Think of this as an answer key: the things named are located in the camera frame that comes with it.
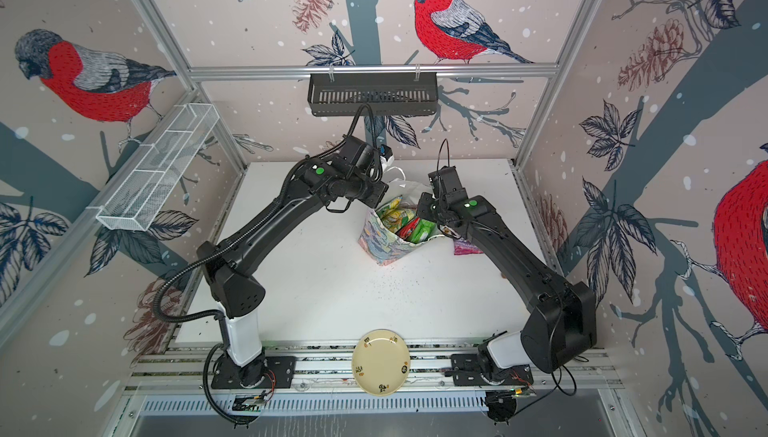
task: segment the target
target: gray floor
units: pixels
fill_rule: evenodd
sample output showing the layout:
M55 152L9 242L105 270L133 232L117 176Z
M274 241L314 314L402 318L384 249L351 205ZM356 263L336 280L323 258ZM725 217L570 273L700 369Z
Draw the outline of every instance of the gray floor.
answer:
M522 399L520 406L533 399ZM579 390L573 397L555 391L542 403L496 425L484 413L403 413L262 417L249 429L217 415L145 417L133 437L518 437L562 435L613 437L597 390Z

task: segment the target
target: red snack package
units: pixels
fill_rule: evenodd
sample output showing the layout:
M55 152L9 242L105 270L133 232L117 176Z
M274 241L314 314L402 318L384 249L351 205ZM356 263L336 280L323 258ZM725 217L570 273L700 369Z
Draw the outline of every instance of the red snack package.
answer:
M408 237L411 237L411 234L413 233L414 229L416 229L416 225L420 220L421 219L416 218L408 222L405 227L397 231L397 237L400 237L402 240L408 240Z

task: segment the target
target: white table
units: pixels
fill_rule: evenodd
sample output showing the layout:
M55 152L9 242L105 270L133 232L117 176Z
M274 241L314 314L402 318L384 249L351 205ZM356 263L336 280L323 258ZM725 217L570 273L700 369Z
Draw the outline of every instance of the white table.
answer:
M470 196L481 194L507 226L543 260L531 220L508 161L452 161ZM226 219L229 236L277 195L291 162L252 163ZM410 181L428 184L435 161L400 161ZM399 175L387 172L385 181ZM354 345L386 328L409 344L476 343L503 330L520 330L529 312L512 285L485 255L453 255L438 238L385 267L357 243L367 207L353 202L344 214L321 210L300 224L264 259L255 276L266 289L259 306L265 345ZM214 308L202 279L189 312ZM221 342L213 319L181 326L175 346Z

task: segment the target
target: black metal basket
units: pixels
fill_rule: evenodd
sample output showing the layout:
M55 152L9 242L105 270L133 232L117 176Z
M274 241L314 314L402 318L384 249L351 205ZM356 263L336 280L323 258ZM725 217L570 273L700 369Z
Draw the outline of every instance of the black metal basket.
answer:
M431 116L437 112L437 74L312 74L307 96L314 116L354 116L370 104L376 116Z

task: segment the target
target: round plate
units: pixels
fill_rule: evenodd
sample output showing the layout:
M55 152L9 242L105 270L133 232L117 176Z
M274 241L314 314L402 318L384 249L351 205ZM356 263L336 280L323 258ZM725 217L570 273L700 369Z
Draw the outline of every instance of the round plate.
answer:
M352 353L352 374L361 389L383 397L408 378L411 356L402 337L391 330L374 330L360 339Z

